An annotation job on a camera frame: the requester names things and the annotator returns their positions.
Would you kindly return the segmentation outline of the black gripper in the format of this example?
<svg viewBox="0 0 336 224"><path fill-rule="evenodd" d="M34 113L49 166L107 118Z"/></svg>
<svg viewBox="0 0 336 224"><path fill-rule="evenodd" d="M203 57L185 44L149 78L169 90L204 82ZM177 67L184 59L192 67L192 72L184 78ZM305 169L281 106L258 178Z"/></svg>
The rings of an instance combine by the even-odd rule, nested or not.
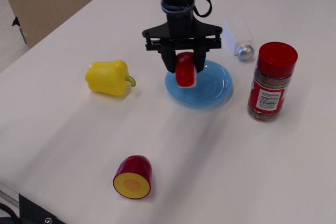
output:
<svg viewBox="0 0 336 224"><path fill-rule="evenodd" d="M206 52L222 47L222 28L197 20L192 12L167 15L167 22L142 32L148 51L158 51L168 72L175 73L176 50L194 50L196 72L203 71Z"/></svg>

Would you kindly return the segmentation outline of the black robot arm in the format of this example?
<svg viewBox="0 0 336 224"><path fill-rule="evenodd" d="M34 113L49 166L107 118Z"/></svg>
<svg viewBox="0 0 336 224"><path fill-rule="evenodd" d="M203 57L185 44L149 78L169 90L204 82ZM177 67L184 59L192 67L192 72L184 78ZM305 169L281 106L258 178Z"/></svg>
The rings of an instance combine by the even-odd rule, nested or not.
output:
<svg viewBox="0 0 336 224"><path fill-rule="evenodd" d="M146 49L160 53L166 69L171 73L175 72L176 51L192 50L195 69L201 72L206 53L222 46L222 28L196 19L200 14L195 0L161 0L161 9L167 21L143 31Z"/></svg>

